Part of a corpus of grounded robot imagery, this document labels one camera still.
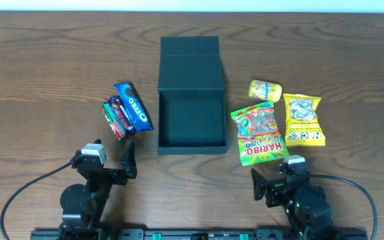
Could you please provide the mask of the blue Oreo cookie pack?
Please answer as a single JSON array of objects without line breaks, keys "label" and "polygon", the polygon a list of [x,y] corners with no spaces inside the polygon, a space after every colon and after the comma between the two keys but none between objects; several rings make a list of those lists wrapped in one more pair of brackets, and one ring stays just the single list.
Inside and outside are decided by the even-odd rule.
[{"label": "blue Oreo cookie pack", "polygon": [[116,88],[135,130],[137,132],[152,131],[153,126],[150,118],[137,98],[132,85],[130,83],[116,83],[113,86]]}]

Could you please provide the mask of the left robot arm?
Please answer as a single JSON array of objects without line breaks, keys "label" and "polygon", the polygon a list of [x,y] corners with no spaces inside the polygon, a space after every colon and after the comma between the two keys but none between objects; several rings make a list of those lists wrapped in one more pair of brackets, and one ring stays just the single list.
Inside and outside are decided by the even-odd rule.
[{"label": "left robot arm", "polygon": [[75,152],[72,168],[84,177],[86,184],[74,184],[61,194],[63,209],[60,239],[116,239],[117,232],[101,222],[101,216],[112,186],[126,185],[137,176],[135,144],[130,143],[120,159],[120,169],[104,167],[105,148],[98,139]]}]

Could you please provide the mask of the green Haribo gummy bag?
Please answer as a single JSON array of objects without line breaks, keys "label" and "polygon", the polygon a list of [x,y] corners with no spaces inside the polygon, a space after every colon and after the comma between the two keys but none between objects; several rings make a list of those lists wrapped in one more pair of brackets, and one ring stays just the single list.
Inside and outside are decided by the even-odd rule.
[{"label": "green Haribo gummy bag", "polygon": [[239,156],[243,166],[290,156],[275,120],[274,102],[268,101],[231,113],[237,128]]}]

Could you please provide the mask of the yellow Mentos gum bottle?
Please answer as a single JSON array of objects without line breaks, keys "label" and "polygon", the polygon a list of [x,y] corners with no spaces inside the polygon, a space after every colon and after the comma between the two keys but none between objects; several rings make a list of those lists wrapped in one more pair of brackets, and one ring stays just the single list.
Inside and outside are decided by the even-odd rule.
[{"label": "yellow Mentos gum bottle", "polygon": [[252,80],[249,86],[249,96],[263,101],[278,102],[282,94],[282,86],[261,80]]}]

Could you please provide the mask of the yellow Hacks candy bag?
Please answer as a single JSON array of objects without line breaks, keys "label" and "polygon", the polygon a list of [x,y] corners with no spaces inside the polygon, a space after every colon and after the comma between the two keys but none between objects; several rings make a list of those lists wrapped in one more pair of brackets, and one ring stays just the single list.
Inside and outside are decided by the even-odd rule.
[{"label": "yellow Hacks candy bag", "polygon": [[325,135],[316,109],[320,97],[284,93],[286,110],[285,144],[287,147],[324,147]]}]

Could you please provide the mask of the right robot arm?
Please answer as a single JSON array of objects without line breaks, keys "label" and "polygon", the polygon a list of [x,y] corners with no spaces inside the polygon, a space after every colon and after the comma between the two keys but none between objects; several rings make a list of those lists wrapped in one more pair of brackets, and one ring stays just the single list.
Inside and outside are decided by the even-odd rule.
[{"label": "right robot arm", "polygon": [[280,170],[285,177],[270,181],[251,170],[254,199],[264,199],[268,208],[282,206],[300,239],[345,239],[345,234],[333,225],[323,188],[310,183],[307,164],[284,163]]}]

